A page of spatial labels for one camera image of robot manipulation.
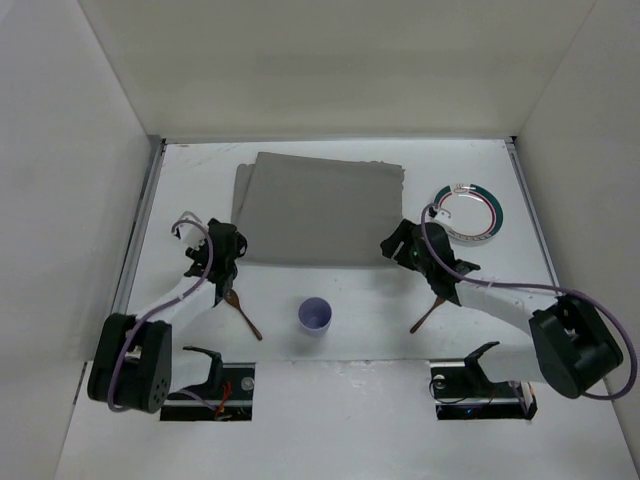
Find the brown wooden spoon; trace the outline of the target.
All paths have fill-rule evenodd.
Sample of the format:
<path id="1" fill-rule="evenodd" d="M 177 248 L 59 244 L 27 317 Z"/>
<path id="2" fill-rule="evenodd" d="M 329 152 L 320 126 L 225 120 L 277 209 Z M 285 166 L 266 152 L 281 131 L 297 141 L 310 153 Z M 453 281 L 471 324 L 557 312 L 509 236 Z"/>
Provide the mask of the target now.
<path id="1" fill-rule="evenodd" d="M 230 290 L 227 293 L 227 295 L 225 297 L 225 300 L 226 300 L 228 305 L 230 305 L 232 308 L 234 308 L 241 315 L 241 317 L 244 319 L 244 321 L 246 322 L 248 328 L 251 330 L 251 332 L 255 336 L 255 338 L 258 341 L 262 341 L 263 340 L 263 335 L 261 334 L 259 329 L 254 325 L 254 323 L 251 321 L 251 319 L 244 312 L 244 310 L 243 310 L 243 308 L 241 306 L 241 302 L 240 302 L 238 294 L 234 290 Z"/>

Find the brown wooden fork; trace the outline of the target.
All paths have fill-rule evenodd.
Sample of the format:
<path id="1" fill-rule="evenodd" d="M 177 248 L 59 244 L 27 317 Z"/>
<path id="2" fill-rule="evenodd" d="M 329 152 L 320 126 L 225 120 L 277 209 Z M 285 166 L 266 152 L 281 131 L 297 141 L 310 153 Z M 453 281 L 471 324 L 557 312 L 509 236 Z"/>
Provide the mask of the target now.
<path id="1" fill-rule="evenodd" d="M 440 306 L 442 306 L 444 303 L 446 302 L 446 300 L 442 297 L 437 297 L 432 306 L 429 308 L 429 310 L 422 316 L 420 317 L 416 323 L 410 328 L 409 332 L 411 334 L 415 334 L 421 327 L 422 325 L 426 322 L 426 320 L 429 318 L 429 316 Z"/>

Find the white plate green red rim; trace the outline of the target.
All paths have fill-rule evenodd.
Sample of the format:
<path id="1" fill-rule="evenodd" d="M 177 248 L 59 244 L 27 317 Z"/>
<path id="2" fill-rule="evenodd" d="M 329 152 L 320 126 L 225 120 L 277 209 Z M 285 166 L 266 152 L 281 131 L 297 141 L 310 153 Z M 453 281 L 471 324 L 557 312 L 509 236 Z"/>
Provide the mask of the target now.
<path id="1" fill-rule="evenodd" d="M 443 226 L 457 243 L 486 243 L 500 232 L 504 223 L 504 212 L 498 199 L 477 184 L 448 185 L 435 195 L 432 203 L 430 219 Z M 450 222 L 433 219 L 436 205 L 450 211 Z"/>

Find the grey cloth placemat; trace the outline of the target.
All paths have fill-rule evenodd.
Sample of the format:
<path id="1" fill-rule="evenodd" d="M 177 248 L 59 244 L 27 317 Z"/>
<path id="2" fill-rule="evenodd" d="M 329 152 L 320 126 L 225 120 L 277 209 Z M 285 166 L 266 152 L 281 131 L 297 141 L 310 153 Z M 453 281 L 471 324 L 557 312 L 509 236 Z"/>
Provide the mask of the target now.
<path id="1" fill-rule="evenodd" d="M 379 267 L 380 243 L 402 219 L 404 169 L 258 153 L 236 169 L 231 219 L 247 263 Z"/>

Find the lilac plastic cup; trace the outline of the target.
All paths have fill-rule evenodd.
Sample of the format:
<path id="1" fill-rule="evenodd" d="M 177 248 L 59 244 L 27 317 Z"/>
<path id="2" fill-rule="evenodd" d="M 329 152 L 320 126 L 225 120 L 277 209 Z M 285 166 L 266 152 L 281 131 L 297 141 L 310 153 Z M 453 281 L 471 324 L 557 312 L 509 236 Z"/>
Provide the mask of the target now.
<path id="1" fill-rule="evenodd" d="M 320 337 L 331 325 L 331 305 L 319 297 L 305 299 L 298 309 L 298 321 L 307 334 Z"/>

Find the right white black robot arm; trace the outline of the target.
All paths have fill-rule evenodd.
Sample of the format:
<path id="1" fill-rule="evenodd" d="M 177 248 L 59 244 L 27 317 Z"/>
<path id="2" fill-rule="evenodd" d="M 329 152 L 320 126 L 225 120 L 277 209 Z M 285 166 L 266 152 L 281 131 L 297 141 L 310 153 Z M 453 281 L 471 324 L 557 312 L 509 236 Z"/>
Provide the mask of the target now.
<path id="1" fill-rule="evenodd" d="M 421 274 L 437 298 L 528 334 L 532 345 L 518 357 L 516 378 L 531 373 L 575 399 L 587 396 L 593 385 L 628 360 L 630 377 L 620 393 L 626 395 L 634 385 L 638 362 L 629 337 L 616 341 L 609 328 L 618 321 L 586 294 L 490 279 L 479 265 L 456 257 L 445 229 L 433 221 L 402 220 L 380 248 L 385 258 Z"/>

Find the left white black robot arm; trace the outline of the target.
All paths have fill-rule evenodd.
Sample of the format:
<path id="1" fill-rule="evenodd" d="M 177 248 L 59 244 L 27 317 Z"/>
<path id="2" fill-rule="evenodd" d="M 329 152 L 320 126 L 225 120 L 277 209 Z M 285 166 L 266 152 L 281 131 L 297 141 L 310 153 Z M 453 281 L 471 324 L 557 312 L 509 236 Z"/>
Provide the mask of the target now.
<path id="1" fill-rule="evenodd" d="M 178 284 L 136 313 L 113 313 L 104 321 L 87 395 L 113 412 L 159 411 L 172 394 L 206 403 L 227 394 L 220 353 L 177 346 L 178 334 L 225 300 L 233 287 L 247 240 L 231 223 L 202 224 L 183 216 L 171 227 L 187 246 L 191 264 Z"/>

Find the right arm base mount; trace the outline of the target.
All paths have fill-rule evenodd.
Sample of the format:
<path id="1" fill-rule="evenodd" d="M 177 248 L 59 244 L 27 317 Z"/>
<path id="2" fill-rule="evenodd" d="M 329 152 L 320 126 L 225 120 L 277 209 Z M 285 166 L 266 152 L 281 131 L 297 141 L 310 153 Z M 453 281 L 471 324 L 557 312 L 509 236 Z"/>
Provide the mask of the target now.
<path id="1" fill-rule="evenodd" d="M 476 367 L 463 360 L 430 364 L 429 393 L 436 418 L 441 421 L 524 420 L 538 411 L 529 383 L 493 383 Z"/>

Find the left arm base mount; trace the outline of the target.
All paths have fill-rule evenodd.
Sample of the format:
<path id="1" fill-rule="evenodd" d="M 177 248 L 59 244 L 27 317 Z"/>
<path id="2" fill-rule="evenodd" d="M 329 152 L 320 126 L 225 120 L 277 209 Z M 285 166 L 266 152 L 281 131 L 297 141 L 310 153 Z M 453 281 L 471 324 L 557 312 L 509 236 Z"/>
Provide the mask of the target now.
<path id="1" fill-rule="evenodd" d="M 255 363 L 223 366 L 218 387 L 187 387 L 189 394 L 173 393 L 160 410 L 161 422 L 248 422 L 253 416 Z"/>

